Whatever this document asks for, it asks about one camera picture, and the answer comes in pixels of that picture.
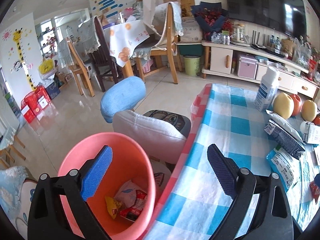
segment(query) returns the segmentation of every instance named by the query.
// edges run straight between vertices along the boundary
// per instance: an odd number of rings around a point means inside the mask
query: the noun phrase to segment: flower bouquet
[[[200,2],[191,6],[191,13],[205,32],[206,40],[211,41],[213,32],[228,31],[232,33],[233,24],[228,19],[229,12],[222,9],[221,3]]]

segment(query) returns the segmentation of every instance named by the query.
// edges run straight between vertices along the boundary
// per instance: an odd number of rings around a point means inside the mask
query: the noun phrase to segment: pink trash bin
[[[156,197],[156,184],[149,158],[137,142],[115,132],[92,135],[79,142],[68,153],[60,166],[58,176],[65,176],[72,169],[80,169],[87,160],[93,159],[104,145],[112,148],[113,159],[95,195],[89,198],[87,203],[113,240],[135,240],[142,235],[150,222]],[[148,200],[134,223],[120,214],[113,220],[104,197],[114,197],[119,188],[130,179],[148,193]],[[83,237],[66,197],[61,196],[61,201],[72,231]]]

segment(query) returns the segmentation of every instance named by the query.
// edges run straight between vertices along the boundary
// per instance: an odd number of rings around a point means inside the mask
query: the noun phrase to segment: drawer handle
[[[229,68],[230,56],[227,55],[226,68]]]

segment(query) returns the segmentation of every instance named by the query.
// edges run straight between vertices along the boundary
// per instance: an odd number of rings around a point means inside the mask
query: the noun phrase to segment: checkered tablecloth
[[[253,174],[269,176],[266,155],[277,145],[263,129],[269,117],[253,105],[256,92],[208,84],[191,107],[193,126],[178,164],[155,207],[145,240],[208,240],[222,221],[232,199],[225,195],[208,160],[207,148],[215,143],[225,157]],[[298,131],[301,116],[289,123]],[[292,216],[305,229],[319,205],[309,183],[319,173],[313,147],[300,159],[299,182],[287,192]],[[258,201],[254,195],[238,235],[246,233]]]

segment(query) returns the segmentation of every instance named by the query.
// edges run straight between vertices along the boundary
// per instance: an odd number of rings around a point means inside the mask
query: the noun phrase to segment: tv screen
[[[306,36],[302,0],[227,0],[229,17],[260,24],[292,37]]]

